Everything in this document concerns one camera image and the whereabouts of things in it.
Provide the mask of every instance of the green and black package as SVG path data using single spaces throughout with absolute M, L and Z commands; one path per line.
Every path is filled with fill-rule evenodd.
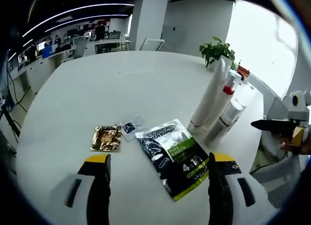
M 208 176 L 208 155 L 178 119 L 135 135 L 174 201 Z

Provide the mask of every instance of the white pot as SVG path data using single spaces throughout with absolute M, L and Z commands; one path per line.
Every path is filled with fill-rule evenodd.
M 218 61 L 214 61 L 212 64 L 209 64 L 207 66 L 207 70 L 210 72 L 214 72 L 215 71 L 215 67 Z

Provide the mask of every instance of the gold foil packet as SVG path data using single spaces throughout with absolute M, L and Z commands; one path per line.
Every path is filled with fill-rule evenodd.
M 96 126 L 91 150 L 116 151 L 121 140 L 121 126 Z

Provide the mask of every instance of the white pillar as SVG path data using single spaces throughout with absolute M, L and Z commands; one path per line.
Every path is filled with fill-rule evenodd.
M 167 2 L 135 0 L 130 32 L 131 50 L 139 50 L 145 38 L 161 38 Z

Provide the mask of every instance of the human hand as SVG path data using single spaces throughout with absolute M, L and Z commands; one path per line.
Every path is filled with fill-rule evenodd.
M 311 155 L 311 130 L 309 130 L 308 137 L 301 144 L 301 146 L 291 145 L 291 140 L 289 138 L 284 138 L 281 135 L 276 136 L 276 139 L 280 142 L 283 142 L 283 144 L 280 146 L 280 149 L 284 150 L 285 152 L 291 151 L 293 154 Z

